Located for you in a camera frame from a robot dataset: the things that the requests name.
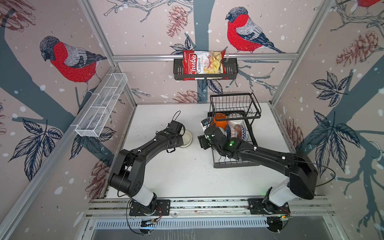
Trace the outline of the orange plastic bowl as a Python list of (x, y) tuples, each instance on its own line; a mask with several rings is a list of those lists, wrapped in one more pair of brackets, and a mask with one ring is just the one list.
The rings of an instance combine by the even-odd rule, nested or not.
[(216, 113), (213, 116), (213, 122), (216, 127), (220, 127), (225, 130), (227, 127), (227, 116), (223, 113)]

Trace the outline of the white ceramic bowl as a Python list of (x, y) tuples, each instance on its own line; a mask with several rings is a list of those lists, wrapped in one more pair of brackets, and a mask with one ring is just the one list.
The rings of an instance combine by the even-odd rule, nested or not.
[(232, 128), (235, 128), (237, 125), (242, 126), (244, 120), (240, 119), (240, 117), (241, 117), (240, 115), (236, 115), (236, 114), (229, 115), (227, 124)]

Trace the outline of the red patterned bowl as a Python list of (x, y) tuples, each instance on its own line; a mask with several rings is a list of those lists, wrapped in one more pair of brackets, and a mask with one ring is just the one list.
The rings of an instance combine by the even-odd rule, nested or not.
[(237, 139), (241, 139), (244, 141), (247, 140), (248, 133), (245, 127), (243, 127), (242, 125), (236, 125), (234, 129), (237, 131)]

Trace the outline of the blue patterned bowl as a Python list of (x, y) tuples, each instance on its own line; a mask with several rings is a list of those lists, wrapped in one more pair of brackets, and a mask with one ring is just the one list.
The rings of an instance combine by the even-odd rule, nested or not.
[(230, 125), (226, 126), (225, 131), (228, 139), (237, 137), (237, 131)]

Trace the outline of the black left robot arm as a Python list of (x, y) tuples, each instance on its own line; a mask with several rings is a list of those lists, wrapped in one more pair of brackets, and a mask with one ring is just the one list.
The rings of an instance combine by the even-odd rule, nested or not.
[(181, 147), (185, 132), (183, 124), (172, 120), (144, 145), (130, 151), (121, 150), (110, 169), (108, 185), (153, 212), (157, 196), (144, 186), (146, 165), (162, 151), (172, 153)]

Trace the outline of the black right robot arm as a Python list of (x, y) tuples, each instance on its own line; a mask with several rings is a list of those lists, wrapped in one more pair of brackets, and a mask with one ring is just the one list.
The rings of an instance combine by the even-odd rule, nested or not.
[(270, 187), (265, 196), (265, 200), (275, 206), (281, 207), (295, 198), (312, 200), (315, 197), (318, 171), (308, 159), (252, 145), (242, 139), (229, 139), (214, 126), (207, 127), (198, 139), (204, 150), (211, 148), (223, 157), (253, 162), (285, 175), (287, 179)]

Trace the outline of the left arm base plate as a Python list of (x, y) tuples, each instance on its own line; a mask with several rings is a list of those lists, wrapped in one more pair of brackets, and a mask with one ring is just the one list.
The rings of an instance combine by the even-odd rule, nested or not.
[(149, 206), (144, 206), (133, 200), (131, 205), (128, 206), (130, 217), (168, 216), (170, 214), (170, 208), (170, 200), (155, 200), (152, 201)]

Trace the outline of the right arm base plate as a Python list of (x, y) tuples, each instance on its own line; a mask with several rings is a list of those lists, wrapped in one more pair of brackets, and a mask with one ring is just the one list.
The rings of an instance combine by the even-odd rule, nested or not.
[(263, 199), (248, 199), (248, 210), (251, 215), (290, 215), (288, 203), (282, 207), (272, 204), (270, 201), (263, 202)]

